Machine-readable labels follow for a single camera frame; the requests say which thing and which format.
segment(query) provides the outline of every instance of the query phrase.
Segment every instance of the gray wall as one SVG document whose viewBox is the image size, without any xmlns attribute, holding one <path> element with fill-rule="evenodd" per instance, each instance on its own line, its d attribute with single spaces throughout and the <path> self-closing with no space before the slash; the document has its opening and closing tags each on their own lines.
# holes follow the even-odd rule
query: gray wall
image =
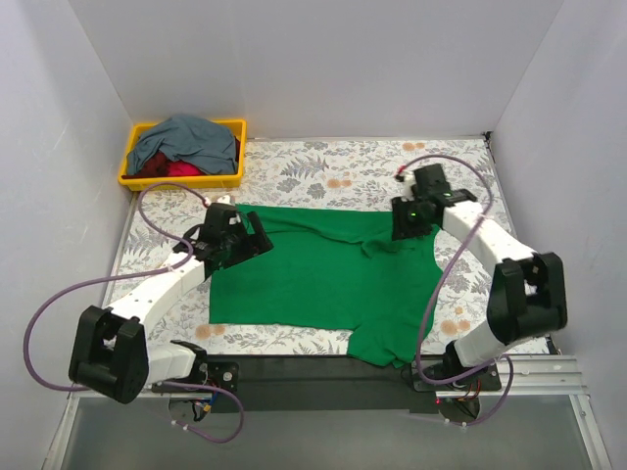
<svg viewBox="0 0 627 470">
<path fill-rule="evenodd" d="M 576 353 L 615 468 L 627 462 L 627 4 L 565 0 L 495 132 L 516 230 L 566 269 Z"/>
<path fill-rule="evenodd" d="M 71 0 L 133 120 L 255 136 L 495 127 L 562 0 Z"/>
<path fill-rule="evenodd" d="M 40 468 L 66 404 L 27 376 L 35 309 L 108 272 L 127 197 L 114 174 L 130 119 L 66 0 L 7 0 L 0 15 L 0 468 Z M 35 364 L 67 384 L 76 321 L 101 289 L 50 309 Z"/>
</svg>

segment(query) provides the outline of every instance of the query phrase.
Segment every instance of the teal gray garment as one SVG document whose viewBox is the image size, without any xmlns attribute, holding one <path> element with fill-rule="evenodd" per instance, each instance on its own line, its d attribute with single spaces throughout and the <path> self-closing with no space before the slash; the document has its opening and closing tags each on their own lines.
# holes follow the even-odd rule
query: teal gray garment
<svg viewBox="0 0 627 470">
<path fill-rule="evenodd" d="M 237 172 L 233 133 L 200 117 L 177 115 L 142 133 L 127 156 L 126 173 L 137 173 L 158 151 L 173 162 L 183 160 L 206 174 Z"/>
</svg>

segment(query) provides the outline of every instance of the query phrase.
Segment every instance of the yellow bin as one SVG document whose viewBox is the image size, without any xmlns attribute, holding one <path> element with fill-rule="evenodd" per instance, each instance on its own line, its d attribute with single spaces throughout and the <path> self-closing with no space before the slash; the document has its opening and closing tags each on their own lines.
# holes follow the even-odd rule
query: yellow bin
<svg viewBox="0 0 627 470">
<path fill-rule="evenodd" d="M 239 164 L 236 174 L 208 174 L 203 176 L 178 176 L 167 178 L 128 178 L 123 179 L 122 176 L 126 174 L 126 167 L 128 162 L 126 156 L 135 147 L 135 144 L 139 140 L 139 135 L 142 132 L 150 129 L 158 124 L 158 122 L 142 122 L 135 124 L 130 132 L 130 138 L 126 145 L 126 152 L 121 160 L 120 171 L 118 172 L 118 182 L 122 186 L 127 186 L 131 191 L 142 191 L 151 184 L 163 183 L 166 181 L 176 181 L 177 183 L 183 183 L 190 188 L 235 188 L 242 182 L 242 176 L 244 175 L 244 148 L 246 147 L 246 121 L 244 119 L 222 119 L 213 120 L 217 124 L 222 124 L 228 127 L 233 135 L 239 140 Z M 157 190 L 161 189 L 180 189 L 176 186 L 159 186 Z"/>
</svg>

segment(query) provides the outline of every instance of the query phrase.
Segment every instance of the green fabric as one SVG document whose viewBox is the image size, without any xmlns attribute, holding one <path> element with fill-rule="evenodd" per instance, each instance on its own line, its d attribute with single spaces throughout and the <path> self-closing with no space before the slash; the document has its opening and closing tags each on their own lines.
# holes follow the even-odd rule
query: green fabric
<svg viewBox="0 0 627 470">
<path fill-rule="evenodd" d="M 442 274 L 433 256 L 437 229 L 392 242 L 390 212 L 239 210 L 257 212 L 274 249 L 214 273 L 211 323 L 354 330 L 348 355 L 376 365 L 413 359 Z"/>
</svg>

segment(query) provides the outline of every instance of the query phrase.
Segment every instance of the floral tablecloth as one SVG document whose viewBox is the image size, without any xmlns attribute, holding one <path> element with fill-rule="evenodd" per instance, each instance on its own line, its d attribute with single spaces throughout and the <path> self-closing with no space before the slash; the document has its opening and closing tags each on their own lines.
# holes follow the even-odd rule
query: floral tablecloth
<svg viewBox="0 0 627 470">
<path fill-rule="evenodd" d="M 246 174 L 240 188 L 227 190 L 236 202 L 264 206 L 353 211 L 388 211 L 401 186 L 394 171 L 406 161 L 428 153 L 458 156 L 473 164 L 492 186 L 496 202 L 491 217 L 510 230 L 497 177 L 483 140 L 429 141 L 288 141 L 246 145 Z M 441 162 L 454 188 L 466 188 L 481 202 L 487 195 L 465 167 Z M 210 196 L 224 190 L 206 190 Z M 170 233 L 182 234 L 204 219 L 198 199 L 183 191 L 153 192 L 144 199 L 149 218 Z M 171 242 L 150 230 L 135 212 L 118 273 L 152 269 L 169 253 Z M 440 231 L 435 258 L 444 267 L 459 243 Z M 117 282 L 110 301 L 125 295 L 140 281 Z M 477 259 L 466 253 L 440 294 L 435 322 L 424 353 L 442 353 L 452 339 L 463 336 L 485 318 L 490 277 Z M 326 354 L 345 353 L 350 331 L 318 330 L 281 325 L 210 325 L 210 281 L 191 291 L 159 322 L 149 341 L 162 344 L 185 340 L 209 353 Z M 516 347 L 516 353 L 547 353 L 544 339 Z"/>
</svg>

